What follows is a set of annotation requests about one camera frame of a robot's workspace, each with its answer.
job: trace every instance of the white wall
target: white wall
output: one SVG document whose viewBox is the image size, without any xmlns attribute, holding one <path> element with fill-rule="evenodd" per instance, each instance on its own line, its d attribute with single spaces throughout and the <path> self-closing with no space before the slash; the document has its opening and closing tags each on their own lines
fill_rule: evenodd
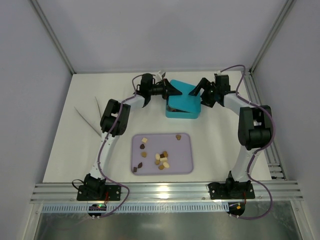
<svg viewBox="0 0 320 240">
<path fill-rule="evenodd" d="M 298 180 L 320 229 L 319 0 L 296 2 L 254 76 L 271 105 L 287 175 Z"/>
<path fill-rule="evenodd" d="M 38 0 L 76 72 L 251 65 L 286 0 Z"/>
<path fill-rule="evenodd" d="M 0 235 L 21 237 L 71 75 L 27 0 L 0 1 Z"/>
</svg>

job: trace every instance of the metal grate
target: metal grate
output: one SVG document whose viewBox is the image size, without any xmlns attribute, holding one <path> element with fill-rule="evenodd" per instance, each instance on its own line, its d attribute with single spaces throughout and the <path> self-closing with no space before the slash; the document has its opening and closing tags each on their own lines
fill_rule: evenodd
<svg viewBox="0 0 320 240">
<path fill-rule="evenodd" d="M 92 203 L 47 203 L 41 213 L 96 213 L 89 210 Z M 115 209 L 118 203 L 108 203 L 106 210 L 99 213 L 108 213 Z M 199 212 L 228 212 L 227 202 L 184 202 L 184 203 L 125 203 L 116 213 L 199 213 Z"/>
</svg>

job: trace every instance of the gray floor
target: gray floor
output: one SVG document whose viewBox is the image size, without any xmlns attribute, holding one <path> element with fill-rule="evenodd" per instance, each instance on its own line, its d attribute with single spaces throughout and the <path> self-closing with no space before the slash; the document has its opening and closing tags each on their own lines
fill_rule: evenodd
<svg viewBox="0 0 320 240">
<path fill-rule="evenodd" d="M 268 202 L 248 202 L 244 216 L 257 216 Z M 275 202 L 259 220 L 228 217 L 225 212 L 115 214 L 85 220 L 87 214 L 43 213 L 36 240 L 301 240 L 290 202 Z"/>
</svg>

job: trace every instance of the tan round piece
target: tan round piece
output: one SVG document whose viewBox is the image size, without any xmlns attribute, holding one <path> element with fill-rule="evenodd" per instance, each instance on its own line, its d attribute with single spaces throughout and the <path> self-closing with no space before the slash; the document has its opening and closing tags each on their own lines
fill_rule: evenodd
<svg viewBox="0 0 320 240">
<path fill-rule="evenodd" d="M 169 163 L 167 163 L 166 161 L 163 163 L 163 166 L 164 166 L 166 169 L 170 168 Z"/>
<path fill-rule="evenodd" d="M 160 154 L 159 153 L 155 154 L 155 160 L 160 160 Z"/>
</svg>

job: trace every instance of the purple tray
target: purple tray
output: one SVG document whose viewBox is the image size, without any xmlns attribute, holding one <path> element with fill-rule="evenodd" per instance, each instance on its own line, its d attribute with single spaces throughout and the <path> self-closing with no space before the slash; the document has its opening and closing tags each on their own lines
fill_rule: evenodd
<svg viewBox="0 0 320 240">
<path fill-rule="evenodd" d="M 176 135 L 181 135 L 181 139 L 177 140 Z M 148 141 L 144 143 L 145 149 L 140 149 L 143 138 Z M 189 174 L 194 169 L 191 141 L 187 133 L 137 134 L 132 138 L 131 147 L 131 171 L 142 163 L 142 167 L 133 172 L 135 175 Z M 155 155 L 163 151 L 168 153 L 170 168 L 160 170 L 159 165 L 155 164 Z M 147 156 L 142 157 L 142 152 L 146 152 Z"/>
</svg>

